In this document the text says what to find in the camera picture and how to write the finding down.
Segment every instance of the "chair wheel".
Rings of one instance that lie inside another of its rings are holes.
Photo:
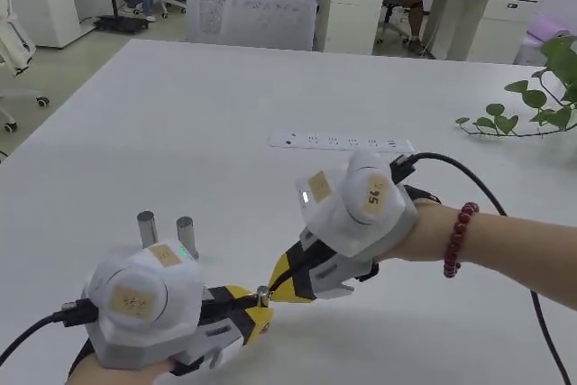
[[[44,108],[50,105],[50,100],[46,96],[41,96],[40,98],[36,99],[36,103]]]
[[[14,122],[13,124],[4,124],[4,129],[7,133],[15,133],[18,129],[18,124]]]

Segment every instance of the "tan label sticker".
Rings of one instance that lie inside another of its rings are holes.
[[[172,265],[180,265],[182,260],[170,249],[168,245],[153,245],[148,248],[152,254],[162,263],[162,266],[168,268]]]
[[[387,178],[377,173],[369,176],[367,195],[364,199],[363,211],[373,215],[379,215],[385,203],[387,193]]]
[[[317,203],[333,194],[331,187],[326,181],[325,173],[322,170],[308,179],[308,187],[310,188],[310,192],[313,193],[313,198]]]
[[[152,314],[155,298],[154,293],[116,286],[108,308],[119,315],[145,320]]]

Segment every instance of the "office desk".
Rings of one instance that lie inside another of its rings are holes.
[[[532,71],[130,41],[0,167],[0,345],[75,299],[109,249],[138,245],[143,209],[161,238],[175,236],[178,217],[194,218],[207,284],[266,283],[303,228],[296,178],[350,156],[271,148],[280,126],[407,138],[475,170],[512,215],[573,225],[571,134],[477,141],[453,127],[500,98],[522,110],[502,88]],[[449,205],[492,210],[451,167],[423,162],[409,181]],[[391,261],[355,286],[350,298],[277,305],[270,331],[236,361],[160,384],[560,384],[528,291],[495,272],[464,265],[449,281],[440,263]],[[576,378],[577,315],[543,304]],[[43,329],[0,382],[62,383],[85,338]]]
[[[438,58],[512,63],[538,0],[435,0],[423,33]],[[318,49],[371,54],[382,0],[319,0]]]

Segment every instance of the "hand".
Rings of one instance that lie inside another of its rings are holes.
[[[415,227],[404,241],[378,257],[378,261],[386,259],[440,261],[443,259],[459,211],[424,199],[417,200],[415,206],[418,211],[418,221]]]
[[[171,361],[159,362],[138,371],[108,370],[94,354],[80,362],[67,385],[152,385],[161,374],[173,369]]]

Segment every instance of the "gray floor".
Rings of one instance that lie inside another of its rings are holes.
[[[184,15],[176,13],[167,20],[159,19],[137,38],[182,41],[185,38],[185,18]],[[401,27],[407,29],[406,19]],[[394,32],[385,32],[383,36],[384,42],[375,46],[374,55],[409,56],[402,46],[400,36]],[[35,101],[31,100],[0,100],[0,104],[18,122],[16,133],[6,133],[4,128],[0,131],[0,151],[13,152],[131,38],[132,36],[91,32],[63,50],[38,49],[31,67],[18,78],[13,78],[6,68],[0,68],[0,87],[37,89],[51,101],[50,107],[39,108]]]

